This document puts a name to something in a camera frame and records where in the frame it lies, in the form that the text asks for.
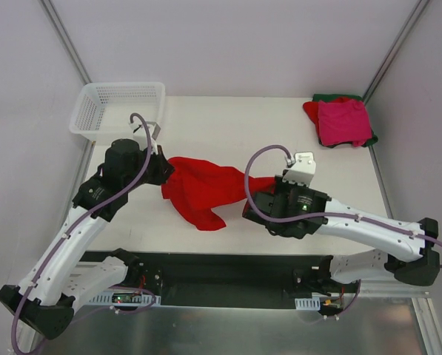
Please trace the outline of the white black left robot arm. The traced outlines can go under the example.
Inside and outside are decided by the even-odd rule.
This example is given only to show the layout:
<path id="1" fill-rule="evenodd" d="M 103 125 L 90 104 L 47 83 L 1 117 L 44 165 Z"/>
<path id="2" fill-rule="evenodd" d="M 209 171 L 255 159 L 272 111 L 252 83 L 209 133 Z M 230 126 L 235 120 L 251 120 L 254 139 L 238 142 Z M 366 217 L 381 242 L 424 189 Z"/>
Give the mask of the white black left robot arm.
<path id="1" fill-rule="evenodd" d="M 143 184 L 160 186 L 173 172 L 156 143 L 142 149 L 131 139 L 112 142 L 96 173 L 80 185 L 67 219 L 40 260 L 18 284 L 1 287 L 0 302 L 14 321 L 52 340 L 84 304 L 113 285 L 159 291 L 155 268 L 122 248 L 80 277 L 71 274 L 91 242 L 127 204 L 128 194 Z"/>

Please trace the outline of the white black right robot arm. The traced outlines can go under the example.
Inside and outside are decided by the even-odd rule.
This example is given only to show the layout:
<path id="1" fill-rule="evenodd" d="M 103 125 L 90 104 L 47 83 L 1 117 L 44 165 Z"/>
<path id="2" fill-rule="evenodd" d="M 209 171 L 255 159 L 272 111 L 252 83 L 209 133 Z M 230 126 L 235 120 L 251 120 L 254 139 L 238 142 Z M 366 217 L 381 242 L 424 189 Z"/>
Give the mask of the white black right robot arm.
<path id="1" fill-rule="evenodd" d="M 273 236 L 302 239 L 321 234 L 342 237 L 370 247 L 351 255 L 327 255 L 316 270 L 300 278 L 324 294 L 341 285 L 392 275 L 413 286 L 431 286 L 440 267 L 433 249 L 436 220 L 406 223 L 357 210 L 309 187 L 274 179 L 271 190 L 256 192 L 245 204 L 243 217 L 261 224 Z"/>

